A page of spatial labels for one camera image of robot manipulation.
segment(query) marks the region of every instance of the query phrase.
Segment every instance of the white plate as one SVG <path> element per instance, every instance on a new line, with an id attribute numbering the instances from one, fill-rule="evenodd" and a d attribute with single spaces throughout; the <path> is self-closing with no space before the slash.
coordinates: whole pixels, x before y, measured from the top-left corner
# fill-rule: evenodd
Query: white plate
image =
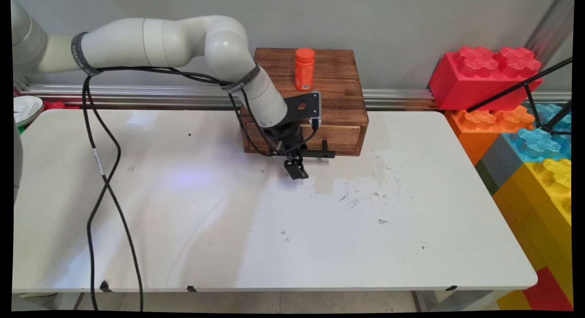
<path id="1" fill-rule="evenodd" d="M 14 98 L 13 112 L 17 126 L 30 124 L 43 109 L 43 101 L 31 95 Z"/>

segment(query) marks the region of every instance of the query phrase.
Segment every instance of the blue toy brick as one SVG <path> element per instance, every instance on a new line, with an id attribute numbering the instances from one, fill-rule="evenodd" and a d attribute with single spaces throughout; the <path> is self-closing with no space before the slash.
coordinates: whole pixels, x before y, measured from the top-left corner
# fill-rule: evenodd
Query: blue toy brick
<path id="1" fill-rule="evenodd" d="M 521 128 L 518 133 L 502 133 L 485 152 L 481 161 L 499 188 L 525 162 L 542 162 L 546 158 L 570 159 L 570 136 L 568 139 L 566 137 L 564 135 L 562 138 L 564 143 L 558 143 L 553 141 L 549 133 L 537 128 L 532 131 Z"/>
<path id="2" fill-rule="evenodd" d="M 571 135 L 553 135 L 551 139 L 560 144 L 560 153 L 571 159 Z"/>
<path id="3" fill-rule="evenodd" d="M 566 158 L 560 153 L 560 143 L 551 139 L 550 133 L 535 128 L 529 131 L 521 128 L 518 133 L 504 133 L 512 149 L 523 162 L 542 162 L 545 158 Z"/>
<path id="4" fill-rule="evenodd" d="M 538 118 L 541 120 L 541 124 L 546 124 L 550 121 L 550 119 L 556 115 L 557 112 L 560 111 L 561 107 L 556 104 L 535 104 L 538 112 Z M 528 108 L 528 112 L 534 115 L 532 108 Z M 564 116 L 556 125 L 554 126 L 555 131 L 571 131 L 571 112 L 569 112 L 566 116 Z"/>

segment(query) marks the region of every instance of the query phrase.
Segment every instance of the bottle cap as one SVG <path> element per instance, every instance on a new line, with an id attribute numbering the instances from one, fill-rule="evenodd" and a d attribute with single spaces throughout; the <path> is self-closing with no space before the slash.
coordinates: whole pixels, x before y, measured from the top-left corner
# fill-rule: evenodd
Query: bottle cap
<path id="1" fill-rule="evenodd" d="M 315 59 L 315 51 L 310 48 L 297 49 L 297 61 L 301 64 L 308 64 Z"/>

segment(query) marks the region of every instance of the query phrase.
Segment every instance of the black cable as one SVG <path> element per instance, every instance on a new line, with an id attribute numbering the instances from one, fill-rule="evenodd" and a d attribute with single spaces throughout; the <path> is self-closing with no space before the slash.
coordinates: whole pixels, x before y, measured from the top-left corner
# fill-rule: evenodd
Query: black cable
<path id="1" fill-rule="evenodd" d="M 108 71 L 108 70 L 140 70 L 140 71 L 145 71 L 145 72 L 155 72 L 155 73 L 166 73 L 166 74 L 179 74 L 181 76 L 187 77 L 189 79 L 192 80 L 196 80 L 196 81 L 201 81 L 203 83 L 211 83 L 211 84 L 218 84 L 218 85 L 228 85 L 228 84 L 232 84 L 232 82 L 230 81 L 221 81 L 216 79 L 215 77 L 206 75 L 206 74 L 202 74 L 202 73 L 192 73 L 192 72 L 181 72 L 179 70 L 176 70 L 175 68 L 152 68 L 152 67 L 111 67 L 111 68 L 100 68 L 98 69 L 101 72 L 104 71 Z M 89 118 L 88 118 L 88 114 L 87 114 L 87 102 L 86 102 L 86 97 L 90 100 L 90 105 L 92 110 L 94 111 L 94 114 L 96 115 L 96 118 L 98 119 L 98 121 L 100 122 L 101 126 L 104 128 L 104 130 L 106 131 L 106 133 L 108 133 L 110 139 L 113 141 L 113 143 L 115 144 L 116 148 L 117 148 L 117 157 L 116 157 L 116 161 L 112 167 L 112 171 L 110 173 L 110 175 L 106 178 L 105 174 L 103 173 L 103 171 L 101 170 L 101 164 L 100 164 L 100 172 L 102 175 L 102 179 L 104 180 L 104 187 L 102 188 L 102 191 L 100 193 L 100 196 L 98 197 L 98 201 L 96 202 L 96 205 L 94 205 L 94 208 L 91 211 L 90 217 L 88 218 L 87 221 L 87 239 L 88 239 L 88 244 L 89 244 L 89 248 L 90 248 L 90 294 L 91 294 L 91 302 L 92 305 L 94 307 L 94 310 L 98 310 L 98 305 L 96 302 L 96 291 L 95 291 L 95 287 L 94 287 L 94 282 L 95 282 L 95 261 L 94 261 L 94 245 L 93 245 L 93 241 L 91 238 L 91 223 L 94 220 L 94 216 L 96 215 L 96 212 L 98 210 L 98 208 L 100 207 L 101 201 L 104 198 L 104 194 L 106 189 L 108 189 L 110 195 L 112 196 L 112 199 L 116 205 L 117 211 L 119 212 L 120 218 L 122 219 L 122 223 L 124 225 L 124 229 L 126 231 L 126 236 L 128 238 L 128 243 L 130 245 L 130 251 L 132 252 L 132 259 L 134 260 L 134 268 L 136 270 L 136 276 L 138 278 L 138 289 L 140 291 L 140 311 L 143 311 L 144 309 L 144 294 L 143 294 L 143 289 L 142 289 L 142 278 L 140 276 L 140 269 L 138 268 L 138 260 L 136 258 L 136 251 L 134 250 L 134 244 L 132 242 L 132 236 L 130 235 L 130 230 L 128 228 L 128 224 L 126 223 L 126 218 L 124 217 L 124 213 L 122 211 L 122 208 L 119 204 L 119 202 L 117 201 L 117 198 L 115 196 L 115 194 L 113 193 L 113 189 L 110 186 L 110 181 L 112 180 L 113 174 L 116 171 L 117 165 L 120 162 L 120 158 L 122 156 L 122 148 L 120 147 L 119 143 L 117 142 L 116 138 L 113 136 L 113 134 L 110 132 L 109 128 L 106 126 L 106 124 L 104 123 L 104 121 L 102 120 L 102 118 L 100 117 L 100 114 L 98 113 L 97 109 L 96 109 L 96 105 L 94 104 L 94 100 L 91 97 L 91 93 L 90 93 L 90 79 L 91 76 L 88 76 L 83 84 L 82 87 L 82 108 L 83 108 L 83 114 L 84 114 L 84 120 L 85 120 L 85 128 L 87 130 L 87 135 L 90 141 L 90 145 L 92 147 L 92 149 L 94 150 L 94 154 L 96 155 L 96 159 L 98 159 L 98 164 L 100 164 L 99 162 L 99 158 L 96 152 L 96 143 L 94 143 L 94 139 L 91 133 L 91 127 L 90 127 L 90 122 L 89 122 Z M 272 144 L 270 143 L 270 141 L 266 138 L 266 135 L 264 134 L 264 132 L 262 131 L 262 129 L 260 128 L 258 122 L 256 121 L 253 112 L 250 109 L 250 104 L 248 102 L 248 98 L 246 95 L 246 91 L 244 91 L 244 89 L 240 89 L 240 91 L 242 92 L 242 95 L 244 97 L 244 101 L 246 104 L 246 107 L 248 108 L 248 112 L 250 113 L 250 117 L 251 119 L 254 121 L 254 124 L 256 126 L 256 128 L 258 129 L 259 133 L 261 134 L 261 136 L 263 137 L 264 141 L 266 142 L 266 144 L 277 154 L 279 155 L 287 155 L 288 153 L 300 148 L 302 145 L 304 145 L 305 143 L 307 143 L 307 141 L 309 141 L 316 133 L 317 128 L 313 129 L 313 133 L 311 133 L 311 135 L 309 137 L 307 137 L 305 140 L 301 141 L 301 143 L 299 143 L 298 145 L 296 145 L 295 147 L 287 150 L 287 151 L 279 151 L 277 150 L 275 147 L 272 146 Z M 234 97 L 232 96 L 231 93 L 228 93 L 229 99 L 232 103 L 232 108 L 234 109 L 234 112 L 236 114 L 236 118 L 238 119 L 238 123 L 240 124 L 240 128 L 242 129 L 242 132 L 244 133 L 246 139 L 249 141 L 250 145 L 252 145 L 252 147 L 254 147 L 254 149 L 261 155 L 263 156 L 274 156 L 276 155 L 274 152 L 270 153 L 270 154 L 266 154 L 265 152 L 261 151 L 256 145 L 255 143 L 251 140 L 250 136 L 248 135 L 248 132 L 246 130 L 246 127 L 244 126 L 243 122 L 242 122 L 242 118 L 240 117 L 240 114 L 238 113 L 238 108 L 236 107 L 236 103 L 234 101 Z"/>
<path id="2" fill-rule="evenodd" d="M 225 80 L 218 80 L 215 77 L 209 76 L 207 74 L 202 74 L 202 73 L 194 73 L 194 72 L 182 72 L 179 71 L 175 68 L 156 68 L 156 67 L 109 67 L 109 68 L 98 68 L 97 70 L 104 72 L 104 71 L 109 71 L 109 70 L 139 70 L 139 71 L 145 71 L 145 72 L 154 72 L 154 73 L 165 73 L 165 74 L 178 74 L 181 76 L 184 76 L 186 78 L 192 79 L 192 80 L 196 80 L 196 81 L 202 81 L 203 83 L 211 83 L 211 84 L 218 84 L 218 85 L 228 85 L 228 84 L 233 84 L 231 81 L 225 81 Z M 255 116 L 253 114 L 253 112 L 250 109 L 250 104 L 248 102 L 248 98 L 246 95 L 246 91 L 244 91 L 244 89 L 240 89 L 240 91 L 242 92 L 242 96 L 244 97 L 244 101 L 246 104 L 246 107 L 248 108 L 248 112 L 250 114 L 250 117 L 252 119 L 252 121 L 254 122 L 254 125 L 256 126 L 256 128 L 258 129 L 258 132 L 260 133 L 260 135 L 262 136 L 262 138 L 264 139 L 265 143 L 270 147 L 270 149 L 274 152 L 276 152 L 276 154 L 278 155 L 283 155 L 286 156 L 288 153 L 295 151 L 296 149 L 300 148 L 302 145 L 304 145 L 305 143 L 307 143 L 307 141 L 309 141 L 316 133 L 316 129 L 313 129 L 313 133 L 307 137 L 305 140 L 301 141 L 301 143 L 295 145 L 295 147 L 292 147 L 289 150 L 286 151 L 280 151 L 278 149 L 276 149 L 274 147 L 274 145 L 272 145 L 272 143 L 270 142 L 270 140 L 268 140 L 268 138 L 266 137 L 266 135 L 264 134 L 264 132 L 262 131 L 261 127 L 259 126 L 258 122 L 255 119 Z M 232 107 L 234 108 L 234 112 L 236 113 L 236 118 L 238 118 L 238 122 L 240 122 L 240 128 L 242 129 L 242 131 L 244 132 L 244 135 L 246 137 L 246 139 L 249 141 L 250 145 L 252 145 L 252 147 L 254 147 L 254 149 L 261 155 L 263 156 L 274 156 L 275 154 L 266 154 L 265 152 L 262 152 L 261 150 L 258 149 L 258 147 L 255 145 L 255 143 L 250 139 L 246 127 L 243 125 L 243 122 L 238 114 L 238 109 L 235 105 L 234 102 L 232 102 Z"/>
<path id="3" fill-rule="evenodd" d="M 112 141 L 114 142 L 114 144 L 117 148 L 116 161 L 112 167 L 112 171 L 111 171 L 110 175 L 108 176 L 108 178 L 106 178 L 105 174 L 102 173 L 102 179 L 104 180 L 104 187 L 102 188 L 102 191 L 100 193 L 100 197 L 98 198 L 98 201 L 96 202 L 96 205 L 94 206 L 94 209 L 92 210 L 92 212 L 90 214 L 90 218 L 88 219 L 88 222 L 87 222 L 87 237 L 88 237 L 88 243 L 89 243 L 89 248 L 90 248 L 91 301 L 92 301 L 92 305 L 94 306 L 94 310 L 98 310 L 98 306 L 96 303 L 96 291 L 95 291 L 95 287 L 94 287 L 94 280 L 95 280 L 94 266 L 95 266 L 95 263 L 94 263 L 94 249 L 93 249 L 93 243 L 92 243 L 92 239 L 91 239 L 91 222 L 93 221 L 93 218 L 96 215 L 98 207 L 100 206 L 100 203 L 104 197 L 105 189 L 108 189 L 109 193 L 112 196 L 112 199 L 116 205 L 117 211 L 120 214 L 120 218 L 122 219 L 122 223 L 123 223 L 124 229 L 126 231 L 126 236 L 128 238 L 128 243 L 130 244 L 130 251 L 132 252 L 132 259 L 134 260 L 134 268 L 136 270 L 136 276 L 138 278 L 138 290 L 140 291 L 140 311 L 143 311 L 143 309 L 144 309 L 144 294 L 143 294 L 143 289 L 142 289 L 142 278 L 140 277 L 140 269 L 138 268 L 138 260 L 136 258 L 136 251 L 134 250 L 134 243 L 132 242 L 132 236 L 130 235 L 130 230 L 128 229 L 128 224 L 126 223 L 126 218 L 124 217 L 124 213 L 122 211 L 122 208 L 120 207 L 120 204 L 117 201 L 116 195 L 113 193 L 113 189 L 110 186 L 110 181 L 113 177 L 114 172 L 116 171 L 117 165 L 119 164 L 120 158 L 122 156 L 122 148 L 120 147 L 116 138 L 113 136 L 113 134 L 111 133 L 109 128 L 106 126 L 106 124 L 104 123 L 104 121 L 102 120 L 100 114 L 98 113 L 98 111 L 96 109 L 96 105 L 94 104 L 94 100 L 92 99 L 91 93 L 90 93 L 90 79 L 91 79 L 91 76 L 88 76 L 84 81 L 83 90 L 82 90 L 82 103 L 83 103 L 83 112 L 84 112 L 84 118 L 85 118 L 85 127 L 87 129 L 87 133 L 88 133 L 88 137 L 90 139 L 91 147 L 93 150 L 96 149 L 96 144 L 94 143 L 94 139 L 93 139 L 93 136 L 91 134 L 89 118 L 87 115 L 87 105 L 86 105 L 86 101 L 85 101 L 86 95 L 87 95 L 88 99 L 90 100 L 90 105 L 91 105 L 92 110 L 94 111 L 94 114 L 96 115 L 96 118 L 98 119 L 98 121 L 100 122 L 101 126 L 104 128 L 106 133 L 108 133 L 110 139 L 112 139 Z"/>

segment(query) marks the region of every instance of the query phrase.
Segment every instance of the white table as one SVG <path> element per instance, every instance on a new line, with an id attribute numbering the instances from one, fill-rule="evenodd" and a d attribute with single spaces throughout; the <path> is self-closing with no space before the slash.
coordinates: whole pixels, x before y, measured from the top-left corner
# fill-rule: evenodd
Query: white table
<path id="1" fill-rule="evenodd" d="M 305 180 L 291 180 L 282 157 L 245 154 L 232 111 L 100 114 L 122 146 L 112 187 L 147 292 L 467 291 L 434 308 L 443 310 L 537 282 L 437 112 L 369 112 L 362 154 L 306 158 Z M 116 150 L 90 116 L 108 173 Z M 85 225 L 103 182 L 82 112 L 44 112 L 22 143 L 12 290 L 86 292 Z M 109 195 L 92 234 L 96 289 L 106 280 L 137 291 Z M 429 294 L 418 293 L 423 302 Z"/>

